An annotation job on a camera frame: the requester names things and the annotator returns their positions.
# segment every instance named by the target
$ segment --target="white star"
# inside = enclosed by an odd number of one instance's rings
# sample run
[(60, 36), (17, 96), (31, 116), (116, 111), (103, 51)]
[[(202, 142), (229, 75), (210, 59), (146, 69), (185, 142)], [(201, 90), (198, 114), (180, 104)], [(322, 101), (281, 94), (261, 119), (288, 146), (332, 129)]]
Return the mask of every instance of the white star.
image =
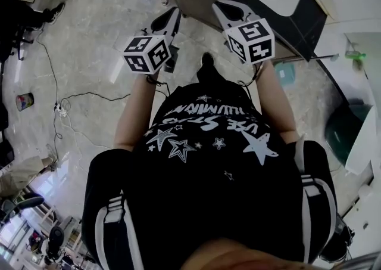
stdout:
[(203, 95), (203, 96), (200, 96), (199, 98), (197, 98), (196, 101), (205, 101), (207, 103), (209, 98), (211, 98), (211, 97)]
[(152, 139), (150, 139), (146, 144), (152, 143), (154, 141), (157, 141), (157, 147), (159, 151), (161, 151), (161, 147), (163, 146), (163, 143), (165, 139), (171, 138), (173, 136), (177, 136), (177, 134), (172, 134), (171, 130), (173, 128), (167, 129), (166, 131), (161, 131), (160, 129), (157, 130), (157, 135), (154, 136)]
[(224, 173), (225, 176), (227, 176), (229, 178), (230, 181), (234, 181), (233, 179), (233, 175), (231, 173), (228, 173), (226, 170), (225, 170), (225, 173)]
[(171, 153), (169, 154), (168, 158), (172, 158), (174, 156), (179, 156), (181, 161), (186, 163), (186, 156), (187, 156), (188, 151), (196, 151), (196, 149), (194, 149), (192, 146), (188, 145), (187, 139), (185, 139), (184, 141), (180, 141), (180, 142), (175, 141), (174, 139), (169, 139), (168, 142), (171, 143), (171, 145), (173, 146)]
[(261, 163), (263, 166), (264, 160), (266, 156), (269, 157), (277, 157), (278, 154), (275, 151), (272, 151), (267, 148), (267, 142), (268, 139), (270, 138), (270, 134), (264, 134), (260, 138), (256, 139), (252, 135), (247, 134), (245, 131), (241, 132), (243, 136), (248, 140), (249, 146), (247, 146), (243, 152), (244, 153), (250, 153), (250, 152), (255, 152), (257, 155), (258, 161)]
[(225, 147), (224, 139), (216, 138), (216, 141), (214, 142), (213, 146), (216, 146), (218, 150), (221, 149), (221, 147)]
[(147, 131), (147, 132), (144, 134), (144, 136), (150, 135), (151, 133), (153, 133), (153, 131), (152, 131), (152, 130), (149, 130), (149, 131)]

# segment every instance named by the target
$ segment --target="black shoe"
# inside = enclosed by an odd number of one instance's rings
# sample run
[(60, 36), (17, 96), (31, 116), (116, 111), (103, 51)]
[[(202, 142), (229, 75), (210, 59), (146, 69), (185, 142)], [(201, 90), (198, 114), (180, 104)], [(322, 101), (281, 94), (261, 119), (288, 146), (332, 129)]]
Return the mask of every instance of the black shoe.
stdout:
[(214, 67), (214, 58), (209, 52), (206, 52), (202, 55), (201, 66)]
[(57, 18), (62, 14), (63, 10), (65, 8), (65, 3), (59, 3), (56, 8), (53, 8), (51, 10), (52, 13), (52, 20), (48, 21), (49, 24), (54, 24), (57, 20)]

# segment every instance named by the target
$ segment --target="floor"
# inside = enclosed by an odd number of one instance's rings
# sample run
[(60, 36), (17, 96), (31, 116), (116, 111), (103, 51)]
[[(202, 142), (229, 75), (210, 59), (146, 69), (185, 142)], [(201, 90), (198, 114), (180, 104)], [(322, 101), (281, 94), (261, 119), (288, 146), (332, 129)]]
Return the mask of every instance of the floor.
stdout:
[[(41, 0), (41, 8), (55, 7), (62, 0)], [(47, 46), (58, 82), (58, 99), (72, 94), (96, 92), (117, 98), (130, 92), (135, 76), (123, 64), (120, 51), (126, 38), (133, 35), (147, 19), (164, 11), (159, 0), (63, 0), (66, 8), (57, 22), (45, 27), (39, 41)], [(173, 91), (178, 85), (196, 81), (195, 73), (203, 52), (216, 57), (217, 69), (228, 80), (248, 81), (252, 69), (242, 65), (223, 45), (217, 31), (194, 19), (182, 20), (174, 40), (180, 48), (175, 72), (161, 73)], [(11, 57), (5, 66), (4, 102), (9, 111), (7, 138), (15, 151), (15, 163), (28, 157), (48, 154), (47, 144), (54, 146), (55, 80), (44, 48), (38, 43), (24, 49), (25, 60)], [(290, 99), (299, 133), (318, 141), (327, 151), (336, 186), (339, 212), (343, 213), (357, 196), (361, 184), (371, 177), (348, 173), (336, 160), (323, 138), (330, 113), (341, 97), (325, 72), (315, 62), (298, 63), (296, 82), (285, 88)], [(15, 97), (32, 92), (35, 104), (18, 112)], [(154, 113), (164, 96), (156, 94)], [(82, 216), (86, 178), (90, 161), (111, 148), (114, 131), (126, 100), (107, 101), (92, 95), (70, 99), (68, 116), (55, 120), (60, 161), (59, 169), (35, 179), (32, 187), (43, 194), (64, 217)]]

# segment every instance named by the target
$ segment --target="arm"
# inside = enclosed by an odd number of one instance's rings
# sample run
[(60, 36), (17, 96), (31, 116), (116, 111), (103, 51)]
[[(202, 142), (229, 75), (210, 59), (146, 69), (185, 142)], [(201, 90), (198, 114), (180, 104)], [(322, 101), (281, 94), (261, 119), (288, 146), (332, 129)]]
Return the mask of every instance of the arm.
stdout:
[[(157, 79), (158, 73), (152, 75)], [(126, 107), (119, 119), (114, 138), (115, 148), (132, 151), (147, 131), (151, 118), (156, 85), (148, 83), (146, 75), (138, 75)]]
[(257, 79), (257, 88), (263, 115), (287, 144), (296, 142), (299, 135), (296, 132), (293, 112), (273, 64), (269, 60), (264, 62), (262, 72)]

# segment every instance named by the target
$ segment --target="person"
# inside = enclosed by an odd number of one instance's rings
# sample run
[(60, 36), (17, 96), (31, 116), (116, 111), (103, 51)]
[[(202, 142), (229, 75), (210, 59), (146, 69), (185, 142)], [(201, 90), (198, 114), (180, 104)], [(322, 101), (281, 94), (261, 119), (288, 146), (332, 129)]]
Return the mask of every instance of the person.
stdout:
[(31, 157), (20, 164), (11, 165), (0, 176), (0, 198), (17, 195), (35, 177), (55, 170), (53, 157)]
[(84, 243), (110, 270), (308, 269), (335, 228), (325, 150), (299, 137), (270, 61), (263, 115), (211, 54), (201, 64), (151, 127), (158, 75), (136, 78), (115, 149), (90, 164)]
[(52, 10), (45, 9), (42, 13), (20, 0), (0, 0), (0, 6), (7, 10), (0, 15), (3, 24), (0, 31), (0, 62), (4, 63), (11, 54), (18, 26), (40, 30), (45, 23), (54, 24), (63, 12), (65, 3), (59, 3)]

